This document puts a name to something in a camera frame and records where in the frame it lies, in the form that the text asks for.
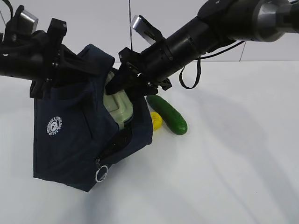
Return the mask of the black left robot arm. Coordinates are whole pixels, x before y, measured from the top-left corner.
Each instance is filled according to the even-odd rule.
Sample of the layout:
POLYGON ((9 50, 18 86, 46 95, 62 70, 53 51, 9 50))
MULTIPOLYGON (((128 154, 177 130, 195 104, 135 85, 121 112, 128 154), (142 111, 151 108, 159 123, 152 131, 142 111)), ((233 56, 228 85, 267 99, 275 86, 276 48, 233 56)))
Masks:
POLYGON ((47 32, 27 35, 21 46, 0 48, 0 74, 30 80, 30 97, 42 99, 52 87, 88 81, 99 75, 96 66, 74 54, 62 40, 66 22, 52 19, 47 32))

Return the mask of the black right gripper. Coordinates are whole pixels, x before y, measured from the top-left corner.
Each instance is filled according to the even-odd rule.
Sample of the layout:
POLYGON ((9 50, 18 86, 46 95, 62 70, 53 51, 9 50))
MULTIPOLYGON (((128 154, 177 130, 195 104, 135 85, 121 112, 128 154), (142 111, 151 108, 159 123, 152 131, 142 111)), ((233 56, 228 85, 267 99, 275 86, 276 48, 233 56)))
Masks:
POLYGON ((166 69, 171 63, 171 53, 166 40, 156 42, 141 53, 129 48, 119 52, 121 67, 112 68, 113 78, 106 84, 106 94, 112 95, 125 90, 134 105, 145 96, 158 94, 172 87, 166 69))

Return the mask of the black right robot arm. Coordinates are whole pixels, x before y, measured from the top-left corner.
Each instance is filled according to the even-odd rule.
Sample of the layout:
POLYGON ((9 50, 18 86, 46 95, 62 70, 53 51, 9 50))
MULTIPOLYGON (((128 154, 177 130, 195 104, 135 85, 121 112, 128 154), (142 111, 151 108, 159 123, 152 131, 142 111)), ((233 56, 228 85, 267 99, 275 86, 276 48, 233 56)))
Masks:
POLYGON ((274 42, 299 31, 299 3, 287 0, 209 0, 169 37, 137 15, 131 28, 150 43, 138 53, 119 52, 121 66, 106 84, 107 95, 156 95, 171 88, 170 76, 186 65, 229 51, 243 42, 274 42))

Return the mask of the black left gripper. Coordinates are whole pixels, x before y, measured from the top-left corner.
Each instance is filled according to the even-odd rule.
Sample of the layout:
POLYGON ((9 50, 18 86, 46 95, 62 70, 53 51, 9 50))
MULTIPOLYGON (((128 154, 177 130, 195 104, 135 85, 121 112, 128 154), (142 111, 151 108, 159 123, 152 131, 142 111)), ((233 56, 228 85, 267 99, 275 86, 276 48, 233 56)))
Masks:
POLYGON ((98 75, 97 66, 86 58, 88 48, 75 54, 65 45, 61 45, 66 32, 65 21, 51 20, 46 32, 47 42, 42 50, 42 79, 32 81, 29 94, 31 98, 42 98, 49 91, 55 83, 57 68, 71 73, 98 75))

